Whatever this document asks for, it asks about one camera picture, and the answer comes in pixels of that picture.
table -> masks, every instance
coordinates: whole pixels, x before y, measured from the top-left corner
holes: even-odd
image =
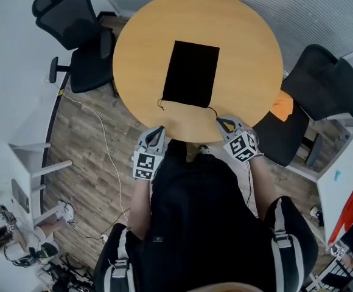
[[[323,240],[328,247],[327,242],[353,191],[353,134],[336,157],[319,173],[299,165],[290,165],[289,169],[316,182],[324,217],[325,235]],[[341,175],[335,180],[337,171],[341,172]],[[343,234],[344,228],[339,233],[337,240]]]
[[[213,110],[157,102],[175,41],[220,48],[210,107],[254,126],[279,93],[281,51],[266,22],[238,0],[154,0],[122,30],[113,57],[114,81],[125,106],[147,127],[186,142],[222,137]]]
[[[12,188],[21,189],[24,196],[28,197],[29,201],[29,208],[25,210],[17,202],[16,198],[12,196],[12,201],[15,205],[15,216],[18,216],[30,230],[34,230],[34,226],[64,207],[64,204],[61,203],[41,215],[42,205],[40,204],[40,194],[36,196],[36,193],[46,188],[45,184],[40,185],[41,175],[72,165],[72,161],[67,160],[48,167],[35,167],[34,161],[31,160],[31,154],[34,152],[42,152],[44,148],[50,146],[51,143],[23,146],[5,144],[5,160],[8,163],[9,176],[12,179]]]

drawstring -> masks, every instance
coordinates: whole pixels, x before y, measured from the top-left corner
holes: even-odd
[[[214,111],[214,113],[215,113],[215,117],[216,117],[216,118],[218,118],[218,115],[217,115],[216,110],[214,110],[213,108],[211,108],[211,107],[209,107],[209,106],[208,106],[208,108],[210,108],[211,110],[213,110],[213,111]]]
[[[117,269],[112,263],[110,263],[110,259],[108,259],[110,266],[112,266],[114,269]]]
[[[163,108],[163,106],[162,106],[162,101],[163,101],[163,99],[158,99],[158,106],[159,106],[161,109],[164,110],[164,108]]]

cable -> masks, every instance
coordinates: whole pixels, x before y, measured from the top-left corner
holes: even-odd
[[[96,113],[96,111],[93,110],[91,107],[86,106],[86,105],[84,105],[82,102],[78,102],[77,100],[74,100],[74,99],[70,98],[70,96],[67,96],[67,95],[64,94],[64,93],[62,93],[62,95],[63,95],[64,97],[66,97],[67,99],[72,100],[72,101],[75,102],[75,103],[79,103],[79,104],[81,104],[83,107],[90,109],[90,110],[98,117],[98,119],[101,121],[102,129],[103,129],[103,136],[104,136],[104,138],[105,138],[106,150],[107,150],[108,156],[109,156],[109,158],[110,158],[110,161],[111,161],[111,163],[113,164],[113,167],[116,169],[116,173],[117,173],[117,177],[118,177],[118,183],[119,183],[119,185],[120,185],[120,207],[121,207],[122,213],[124,214],[125,218],[126,218],[127,221],[128,221],[128,218],[127,218],[127,216],[125,215],[124,208],[122,207],[122,204],[121,204],[122,185],[121,185],[120,174],[118,173],[118,169],[117,169],[116,165],[114,164],[113,159],[111,158],[111,156],[110,156],[110,154],[109,154],[109,146],[108,146],[108,141],[107,141],[107,139],[106,139],[106,131],[105,131],[105,127],[104,127],[104,125],[103,125],[103,121],[102,121],[101,117],[100,117],[100,116]]]
[[[215,109],[213,109],[213,108],[211,108],[211,107],[209,107],[209,106],[208,106],[208,108],[210,108],[211,110],[213,110],[213,111],[214,111],[214,113],[215,113],[215,117],[216,117],[216,118],[218,118],[218,114],[217,114],[216,110],[215,110]]]
[[[70,225],[70,227],[71,227],[73,230],[75,230],[75,232],[78,234],[78,236],[79,236],[80,238],[82,238],[82,239],[102,240],[102,235],[103,235],[104,233],[106,233],[106,231],[107,231],[110,227],[112,227],[114,224],[116,224],[117,221],[120,219],[121,215],[124,214],[124,213],[125,213],[126,211],[128,211],[128,210],[130,210],[130,208],[128,208],[128,209],[126,209],[125,211],[121,212],[120,215],[117,217],[117,219],[116,219],[114,222],[112,222],[112,224],[111,224],[109,227],[107,227],[103,232],[101,232],[101,237],[99,237],[99,238],[82,236],[82,235],[79,234],[79,232],[72,226],[72,224],[69,224],[69,225]]]

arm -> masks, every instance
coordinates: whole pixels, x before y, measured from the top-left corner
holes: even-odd
[[[341,261],[343,262],[344,265],[346,265],[348,268],[353,269],[353,258],[348,254],[345,253],[343,257],[341,258]]]
[[[15,229],[13,230],[13,235],[14,235],[15,241],[18,242],[19,245],[21,246],[21,249],[23,249],[23,251],[25,251],[25,249],[27,247],[27,243],[26,243],[26,240],[25,240],[23,234],[18,229],[17,225],[15,225]]]
[[[257,214],[261,220],[264,220],[268,208],[271,203],[279,198],[279,194],[275,190],[273,180],[262,156],[252,158],[250,166],[254,183]]]
[[[133,192],[128,226],[137,238],[143,240],[151,221],[150,181],[137,179]]]

wooden floor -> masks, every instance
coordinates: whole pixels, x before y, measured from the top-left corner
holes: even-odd
[[[124,26],[117,18],[107,18],[103,24],[114,27],[116,34]],[[68,85],[65,94],[94,108],[102,118],[109,152],[121,179],[122,193],[120,195],[118,175],[105,149],[99,119],[90,109],[63,96],[54,123],[47,164],[71,159],[73,165],[46,175],[44,208],[50,209],[58,200],[71,203],[78,222],[74,228],[79,235],[99,239],[101,233],[110,231],[110,225],[119,218],[122,212],[120,199],[122,208],[129,208],[134,184],[130,158],[138,136],[146,127],[130,114],[121,99],[112,96],[109,86],[73,94]],[[314,167],[319,170],[338,151],[335,142],[343,131],[335,122],[328,120],[311,123],[307,135],[314,137],[317,131],[324,137],[323,152]],[[194,146],[190,147],[189,153],[190,156],[194,155]],[[297,159],[305,158],[306,154],[305,149],[300,148]],[[267,163],[279,193],[292,197],[297,208],[310,217],[310,208],[319,204],[316,185],[268,160]],[[246,168],[237,175],[240,189],[247,199],[250,187]],[[249,206],[253,212],[256,211],[253,194]],[[123,215],[119,221],[126,222]],[[81,238],[76,231],[68,227],[55,233],[55,239],[63,252],[68,252],[72,258],[94,269],[103,243],[101,240]],[[320,253],[314,273],[318,273],[332,260],[331,256],[324,253],[323,245],[319,245]]]

